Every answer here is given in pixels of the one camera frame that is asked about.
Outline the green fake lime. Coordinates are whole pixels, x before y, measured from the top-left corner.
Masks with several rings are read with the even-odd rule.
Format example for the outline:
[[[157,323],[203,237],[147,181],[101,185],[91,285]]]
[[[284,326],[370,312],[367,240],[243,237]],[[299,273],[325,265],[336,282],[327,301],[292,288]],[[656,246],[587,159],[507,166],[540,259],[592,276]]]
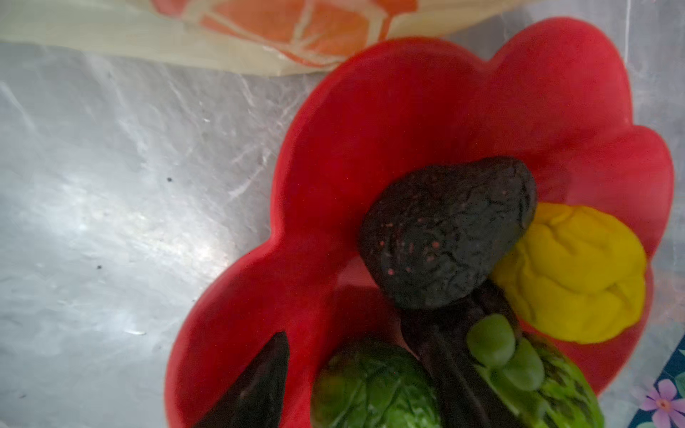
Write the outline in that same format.
[[[313,427],[441,427],[433,382],[402,347],[366,339],[340,349],[312,388]]]

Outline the green fake bell pepper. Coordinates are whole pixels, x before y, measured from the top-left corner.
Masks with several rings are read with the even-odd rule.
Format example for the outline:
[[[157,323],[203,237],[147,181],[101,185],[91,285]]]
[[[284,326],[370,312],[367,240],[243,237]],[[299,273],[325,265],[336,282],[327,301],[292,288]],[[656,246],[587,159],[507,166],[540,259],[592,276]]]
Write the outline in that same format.
[[[605,425],[583,372],[553,343],[492,314],[469,328],[466,344],[476,371],[524,426]]]

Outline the red flower-shaped plate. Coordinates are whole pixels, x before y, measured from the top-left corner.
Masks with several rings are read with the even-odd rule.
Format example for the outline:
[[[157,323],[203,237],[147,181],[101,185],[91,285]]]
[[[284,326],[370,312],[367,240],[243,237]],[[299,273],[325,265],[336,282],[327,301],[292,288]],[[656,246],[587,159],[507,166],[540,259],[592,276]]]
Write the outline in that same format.
[[[288,131],[271,235],[183,324],[172,427],[601,427],[640,339],[674,165],[592,25],[488,61],[369,48]]]

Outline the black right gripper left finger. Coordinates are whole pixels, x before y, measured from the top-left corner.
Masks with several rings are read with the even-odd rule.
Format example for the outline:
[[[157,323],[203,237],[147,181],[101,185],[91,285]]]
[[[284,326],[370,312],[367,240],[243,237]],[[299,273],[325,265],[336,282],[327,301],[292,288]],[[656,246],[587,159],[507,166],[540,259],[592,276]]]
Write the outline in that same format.
[[[266,428],[280,425],[290,347],[275,333],[196,427]]]

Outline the dark fake avocado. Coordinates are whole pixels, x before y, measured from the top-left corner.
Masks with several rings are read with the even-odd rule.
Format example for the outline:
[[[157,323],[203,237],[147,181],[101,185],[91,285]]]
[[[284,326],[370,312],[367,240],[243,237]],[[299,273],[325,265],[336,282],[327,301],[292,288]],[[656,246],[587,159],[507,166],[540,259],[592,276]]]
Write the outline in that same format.
[[[440,308],[487,279],[536,207],[533,174],[516,158],[428,166],[381,192],[361,224],[360,257],[396,307]]]

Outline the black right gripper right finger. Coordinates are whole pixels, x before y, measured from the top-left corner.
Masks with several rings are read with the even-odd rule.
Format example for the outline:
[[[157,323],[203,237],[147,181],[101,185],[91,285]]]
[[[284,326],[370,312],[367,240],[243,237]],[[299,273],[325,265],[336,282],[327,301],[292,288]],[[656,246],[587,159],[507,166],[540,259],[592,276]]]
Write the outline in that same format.
[[[401,310],[401,334],[433,379],[444,427],[522,427],[474,367],[467,332],[493,314],[505,317],[517,339],[522,330],[503,292],[487,280],[471,294],[431,310]]]

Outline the yellow fake lemon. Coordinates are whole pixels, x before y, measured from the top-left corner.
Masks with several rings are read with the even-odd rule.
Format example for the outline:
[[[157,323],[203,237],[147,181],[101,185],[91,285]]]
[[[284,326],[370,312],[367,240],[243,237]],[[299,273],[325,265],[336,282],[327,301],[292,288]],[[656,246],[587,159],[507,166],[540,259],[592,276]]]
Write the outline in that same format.
[[[536,331],[592,344],[640,321],[646,271],[640,239],[616,217],[587,206],[540,203],[491,280]]]

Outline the cream plastic bag with fruit print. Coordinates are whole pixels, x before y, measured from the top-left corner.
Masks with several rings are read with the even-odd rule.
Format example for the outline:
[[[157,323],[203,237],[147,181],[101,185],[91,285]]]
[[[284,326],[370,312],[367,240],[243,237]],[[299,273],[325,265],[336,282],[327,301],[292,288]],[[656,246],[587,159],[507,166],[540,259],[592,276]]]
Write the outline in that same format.
[[[329,71],[400,37],[514,9],[491,1],[5,1],[1,38],[239,74]]]

